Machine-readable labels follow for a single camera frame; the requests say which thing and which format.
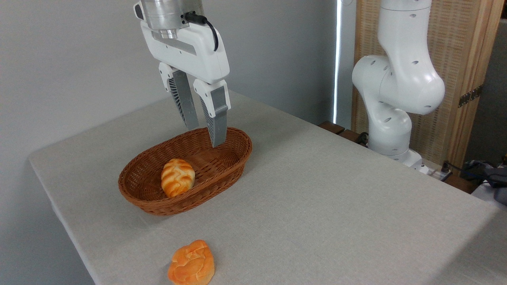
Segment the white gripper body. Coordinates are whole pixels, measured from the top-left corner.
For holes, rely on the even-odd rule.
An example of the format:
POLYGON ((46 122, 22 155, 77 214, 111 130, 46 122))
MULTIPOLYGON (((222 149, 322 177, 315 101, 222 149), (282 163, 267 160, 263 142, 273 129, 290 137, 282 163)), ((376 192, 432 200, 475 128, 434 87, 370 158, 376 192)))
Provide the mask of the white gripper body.
POLYGON ((219 33, 219 47, 208 26, 190 23, 177 31, 178 38, 161 38, 147 23, 141 30, 152 56, 162 63, 195 76, 208 84, 224 79, 230 73, 227 54, 219 33))

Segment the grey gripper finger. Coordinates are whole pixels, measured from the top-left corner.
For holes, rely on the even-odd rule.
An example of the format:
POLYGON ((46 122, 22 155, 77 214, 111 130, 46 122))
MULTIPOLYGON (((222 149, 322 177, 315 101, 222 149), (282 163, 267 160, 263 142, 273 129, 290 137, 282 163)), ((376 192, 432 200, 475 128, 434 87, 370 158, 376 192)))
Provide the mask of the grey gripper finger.
POLYGON ((193 87, 200 96, 212 147, 224 143, 227 135, 227 111, 231 108, 225 80, 208 84, 195 79, 193 87))
POLYGON ((172 96, 176 108, 188 130, 199 126, 188 76, 166 63, 159 63, 159 72, 166 91, 172 96))

